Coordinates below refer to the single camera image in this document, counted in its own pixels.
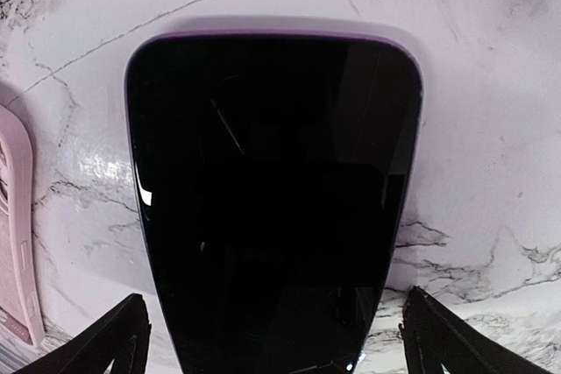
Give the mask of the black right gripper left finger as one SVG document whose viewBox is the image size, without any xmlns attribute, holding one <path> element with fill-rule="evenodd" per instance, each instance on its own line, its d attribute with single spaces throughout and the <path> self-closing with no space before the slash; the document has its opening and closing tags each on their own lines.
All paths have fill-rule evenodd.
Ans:
<svg viewBox="0 0 561 374">
<path fill-rule="evenodd" d="M 143 296 L 132 293 L 74 339 L 18 373 L 143 374 L 151 328 Z"/>
</svg>

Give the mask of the black phone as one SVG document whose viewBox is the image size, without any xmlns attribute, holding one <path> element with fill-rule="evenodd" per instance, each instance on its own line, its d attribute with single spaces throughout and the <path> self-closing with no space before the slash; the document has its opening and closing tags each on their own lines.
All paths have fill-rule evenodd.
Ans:
<svg viewBox="0 0 561 374">
<path fill-rule="evenodd" d="M 161 37 L 125 91 L 139 213 L 185 373 L 351 373 L 394 252 L 422 80 L 400 47 Z"/>
</svg>

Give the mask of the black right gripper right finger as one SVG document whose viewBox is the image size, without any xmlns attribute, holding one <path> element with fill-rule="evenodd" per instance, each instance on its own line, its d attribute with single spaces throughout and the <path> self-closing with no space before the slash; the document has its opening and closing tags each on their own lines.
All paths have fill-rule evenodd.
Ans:
<svg viewBox="0 0 561 374">
<path fill-rule="evenodd" d="M 494 342 L 415 286 L 399 326 L 409 373 L 545 373 Z"/>
</svg>

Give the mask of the pink phone case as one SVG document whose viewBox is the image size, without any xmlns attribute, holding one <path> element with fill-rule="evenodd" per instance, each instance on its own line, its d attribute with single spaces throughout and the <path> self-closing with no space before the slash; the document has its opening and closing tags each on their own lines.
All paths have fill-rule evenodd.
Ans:
<svg viewBox="0 0 561 374">
<path fill-rule="evenodd" d="M 32 144 L 1 108 L 1 327 L 37 347 L 45 337 L 32 247 Z"/>
</svg>

